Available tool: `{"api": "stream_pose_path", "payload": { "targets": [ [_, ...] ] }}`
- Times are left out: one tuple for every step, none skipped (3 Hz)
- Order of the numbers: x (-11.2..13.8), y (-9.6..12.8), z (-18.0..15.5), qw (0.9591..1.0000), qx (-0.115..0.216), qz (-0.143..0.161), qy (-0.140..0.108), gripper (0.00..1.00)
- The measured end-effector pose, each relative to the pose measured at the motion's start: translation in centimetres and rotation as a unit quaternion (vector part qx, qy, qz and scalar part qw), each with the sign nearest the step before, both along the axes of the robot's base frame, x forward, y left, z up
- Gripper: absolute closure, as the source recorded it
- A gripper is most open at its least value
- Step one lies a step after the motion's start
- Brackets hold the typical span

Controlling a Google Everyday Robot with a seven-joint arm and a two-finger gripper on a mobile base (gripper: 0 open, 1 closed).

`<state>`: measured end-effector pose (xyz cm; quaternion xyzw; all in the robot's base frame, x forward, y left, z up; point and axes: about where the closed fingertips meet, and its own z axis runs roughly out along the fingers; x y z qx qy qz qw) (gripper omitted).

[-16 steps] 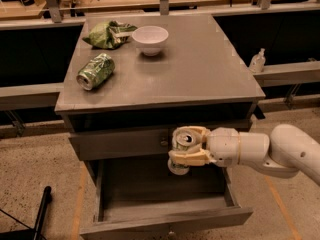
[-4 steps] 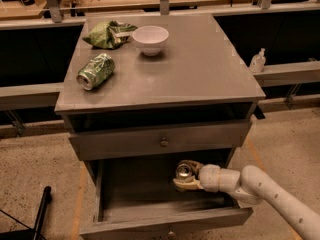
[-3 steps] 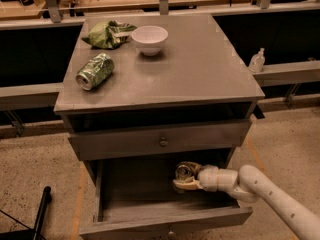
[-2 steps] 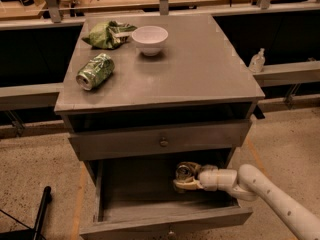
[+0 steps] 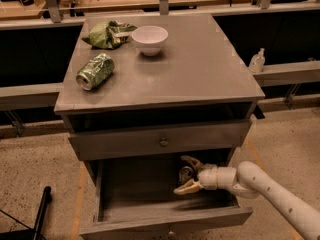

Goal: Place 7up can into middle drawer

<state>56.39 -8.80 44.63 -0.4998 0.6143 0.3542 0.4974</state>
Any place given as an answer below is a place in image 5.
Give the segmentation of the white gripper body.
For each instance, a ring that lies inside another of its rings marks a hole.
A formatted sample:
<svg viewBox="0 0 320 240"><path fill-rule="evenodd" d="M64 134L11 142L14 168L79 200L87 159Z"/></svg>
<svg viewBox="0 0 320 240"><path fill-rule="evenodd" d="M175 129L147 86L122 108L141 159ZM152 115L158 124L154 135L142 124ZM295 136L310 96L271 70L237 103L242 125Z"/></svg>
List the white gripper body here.
<svg viewBox="0 0 320 240"><path fill-rule="evenodd" d="M205 164L201 167L197 177L203 189L216 190L218 188L217 169L218 167L214 164Z"/></svg>

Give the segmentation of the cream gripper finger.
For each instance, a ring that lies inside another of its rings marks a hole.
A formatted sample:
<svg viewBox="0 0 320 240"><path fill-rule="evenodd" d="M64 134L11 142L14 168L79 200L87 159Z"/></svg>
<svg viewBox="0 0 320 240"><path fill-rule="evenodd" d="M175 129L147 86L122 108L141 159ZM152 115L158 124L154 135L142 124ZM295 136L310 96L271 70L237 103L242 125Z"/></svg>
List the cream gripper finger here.
<svg viewBox="0 0 320 240"><path fill-rule="evenodd" d="M203 166L203 163L200 160L188 155L183 155L181 157L181 160L187 162L195 172L198 172L200 168Z"/></svg>
<svg viewBox="0 0 320 240"><path fill-rule="evenodd" d="M176 195L186 195L186 194L193 194L202 189L201 184L194 179L190 179L185 184L181 185L180 187L174 190Z"/></svg>

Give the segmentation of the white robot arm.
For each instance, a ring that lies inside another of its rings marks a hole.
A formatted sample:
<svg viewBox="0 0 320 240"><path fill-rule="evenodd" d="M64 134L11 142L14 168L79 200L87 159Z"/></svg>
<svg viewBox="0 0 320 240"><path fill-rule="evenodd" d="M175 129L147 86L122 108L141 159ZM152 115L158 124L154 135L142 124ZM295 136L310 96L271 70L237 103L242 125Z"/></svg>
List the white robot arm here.
<svg viewBox="0 0 320 240"><path fill-rule="evenodd" d="M274 181L255 163L243 161L234 168L203 164L187 155L181 159L188 165L179 172L180 186L174 190L175 194L223 189L248 199L262 195L305 240L320 240L320 212Z"/></svg>

